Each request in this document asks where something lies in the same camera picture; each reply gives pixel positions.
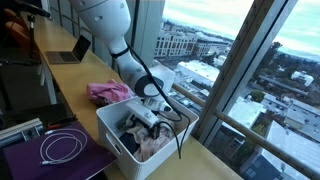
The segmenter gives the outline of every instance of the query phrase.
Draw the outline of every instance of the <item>laptop screen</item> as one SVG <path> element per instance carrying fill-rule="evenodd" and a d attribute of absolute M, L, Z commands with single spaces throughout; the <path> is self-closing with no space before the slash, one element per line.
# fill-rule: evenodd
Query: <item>laptop screen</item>
<path fill-rule="evenodd" d="M 75 47 L 72 50 L 72 53 L 77 57 L 78 60 L 82 60 L 83 56 L 86 54 L 87 50 L 90 47 L 91 42 L 86 39 L 83 35 L 80 35 Z"/>

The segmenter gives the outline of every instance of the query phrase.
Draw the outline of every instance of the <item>city buildings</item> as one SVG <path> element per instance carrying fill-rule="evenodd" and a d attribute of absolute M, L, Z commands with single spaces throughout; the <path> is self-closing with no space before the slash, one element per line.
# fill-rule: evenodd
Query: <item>city buildings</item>
<path fill-rule="evenodd" d="M 228 116 L 251 129 L 261 113 L 265 113 L 266 109 L 262 104 L 250 99 L 238 97 L 236 103 L 232 106 Z M 223 122 L 222 126 L 212 141 L 210 147 L 212 151 L 231 159 L 244 143 L 246 136 Z"/>
<path fill-rule="evenodd" d="M 277 98 L 265 93 L 261 104 L 269 111 L 284 117 L 288 127 L 320 142 L 320 110 L 294 98 Z"/>
<path fill-rule="evenodd" d="M 200 31 L 184 29 L 169 22 L 162 22 L 154 56 L 161 58 L 194 55 L 201 58 L 229 50 L 229 43 L 222 39 L 209 37 Z"/>
<path fill-rule="evenodd" d="M 197 60 L 180 62 L 177 70 L 190 75 L 197 83 L 210 87 L 213 86 L 220 72 L 219 69 Z"/>
<path fill-rule="evenodd" d="M 320 171 L 319 143 L 308 140 L 290 129 L 285 129 L 275 121 L 271 123 L 266 139 L 316 171 Z M 292 180 L 308 179 L 261 147 L 256 147 L 255 152 L 241 166 L 240 172 L 248 180 L 284 179 L 284 177 Z"/>
<path fill-rule="evenodd" d="M 226 56 L 220 55 L 218 58 L 214 58 L 213 59 L 213 65 L 215 67 L 221 67 L 224 63 L 224 61 L 226 61 Z"/>
<path fill-rule="evenodd" d="M 295 71 L 291 75 L 291 79 L 297 80 L 298 82 L 304 84 L 306 87 L 310 86 L 310 84 L 313 82 L 313 77 L 308 75 L 305 71 Z"/>

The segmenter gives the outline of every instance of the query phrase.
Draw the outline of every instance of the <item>cloudy sky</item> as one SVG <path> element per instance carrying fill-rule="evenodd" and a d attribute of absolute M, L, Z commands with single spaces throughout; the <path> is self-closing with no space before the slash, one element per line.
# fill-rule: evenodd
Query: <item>cloudy sky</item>
<path fill-rule="evenodd" d="M 166 0 L 163 17 L 234 39 L 253 0 Z M 283 51 L 320 55 L 320 0 L 299 0 L 275 41 Z"/>

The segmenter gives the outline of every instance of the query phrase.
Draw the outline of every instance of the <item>distant hills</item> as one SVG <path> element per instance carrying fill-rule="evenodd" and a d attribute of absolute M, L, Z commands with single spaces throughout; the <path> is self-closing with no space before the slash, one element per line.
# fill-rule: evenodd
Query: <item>distant hills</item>
<path fill-rule="evenodd" d="M 317 61 L 320 63 L 320 55 L 299 51 L 299 50 L 292 50 L 285 47 L 281 47 L 278 50 L 289 55 L 305 58 L 306 60 L 309 60 L 309 61 Z"/>

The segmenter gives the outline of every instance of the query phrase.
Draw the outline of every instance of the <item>black cord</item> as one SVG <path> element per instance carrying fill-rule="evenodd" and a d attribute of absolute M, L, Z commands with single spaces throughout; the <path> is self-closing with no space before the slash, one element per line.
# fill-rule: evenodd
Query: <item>black cord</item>
<path fill-rule="evenodd" d="M 168 125 L 168 126 L 170 127 L 170 129 L 171 129 L 171 131 L 173 132 L 174 137 L 175 137 L 175 139 L 176 139 L 176 143 L 177 143 L 177 147 L 178 147 L 179 159 L 181 159 L 181 145 L 179 145 L 178 136 L 177 136 L 175 130 L 172 128 L 172 126 L 171 126 L 168 122 L 160 121 L 160 122 L 158 123 L 159 128 L 160 128 L 160 124 L 166 124 L 166 125 Z"/>
<path fill-rule="evenodd" d="M 4 39 L 2 40 L 2 42 L 0 43 L 0 48 L 2 48 L 4 42 L 7 40 L 14 23 L 16 23 L 17 17 L 18 17 L 18 13 L 14 16 L 14 19 L 12 21 L 12 25 L 11 25 L 10 29 L 8 30 L 8 32 L 7 32 L 6 36 L 4 37 Z"/>
<path fill-rule="evenodd" d="M 140 56 L 134 51 L 134 49 L 133 49 L 128 43 L 127 43 L 127 46 L 129 47 L 130 51 L 138 58 L 138 61 L 140 62 L 140 64 L 141 64 L 142 67 L 144 68 L 144 70 L 146 71 L 149 80 L 154 84 L 154 86 L 155 86 L 156 89 L 159 91 L 159 93 L 161 94 L 161 96 L 163 97 L 163 99 L 171 106 L 171 108 L 173 109 L 173 111 L 174 111 L 175 113 L 177 113 L 177 115 L 180 117 L 180 120 L 172 120 L 172 119 L 169 119 L 169 120 L 175 121 L 175 122 L 182 121 L 181 115 L 183 115 L 184 117 L 186 117 L 187 120 L 188 120 L 188 125 L 187 125 L 187 127 L 186 127 L 186 129 L 185 129 L 185 132 L 183 133 L 183 136 L 182 136 L 180 145 L 179 145 L 179 143 L 178 143 L 178 137 L 176 136 L 175 131 L 173 130 L 173 128 L 172 128 L 171 126 L 169 126 L 169 127 L 171 127 L 172 131 L 173 131 L 174 134 L 175 134 L 176 141 L 177 141 L 177 146 L 178 146 L 179 158 L 181 159 L 181 150 L 182 150 L 183 140 L 184 140 L 184 138 L 185 138 L 185 136 L 186 136 L 186 133 L 187 133 L 187 131 L 188 131 L 188 129 L 189 129 L 191 120 L 190 120 L 190 118 L 189 118 L 186 114 L 182 113 L 181 111 L 179 111 L 177 108 L 175 108 L 175 107 L 171 104 L 171 102 L 169 101 L 169 99 L 167 98 L 167 96 L 164 94 L 164 92 L 162 91 L 162 89 L 161 89 L 161 88 L 159 87 L 159 85 L 155 82 L 155 80 L 154 80 L 151 72 L 149 71 L 149 69 L 148 69 L 148 67 L 145 65 L 145 63 L 142 61 L 142 59 L 140 58 Z"/>
<path fill-rule="evenodd" d="M 162 113 L 158 113 L 158 115 L 163 117 L 163 118 L 166 118 L 166 119 L 168 119 L 170 121 L 173 121 L 173 122 L 180 122 L 181 121 L 181 117 L 180 117 L 180 119 L 172 119 L 172 118 L 169 118 L 169 117 L 163 115 Z"/>
<path fill-rule="evenodd" d="M 162 89 L 159 87 L 159 85 L 156 83 L 156 81 L 154 80 L 151 72 L 149 71 L 148 67 L 146 66 L 146 64 L 142 61 L 142 59 L 140 58 L 140 56 L 134 51 L 134 49 L 127 44 L 127 46 L 130 48 L 130 51 L 138 58 L 138 61 L 140 62 L 140 64 L 142 65 L 142 67 L 144 68 L 144 70 L 146 71 L 149 80 L 154 84 L 154 86 L 156 87 L 156 89 L 159 91 L 159 93 L 161 94 L 161 96 L 163 97 L 163 99 L 171 106 L 171 108 L 173 109 L 173 111 L 175 111 L 178 116 L 181 118 L 181 112 L 175 108 L 171 102 L 168 100 L 167 96 L 164 94 L 164 92 L 162 91 Z"/>

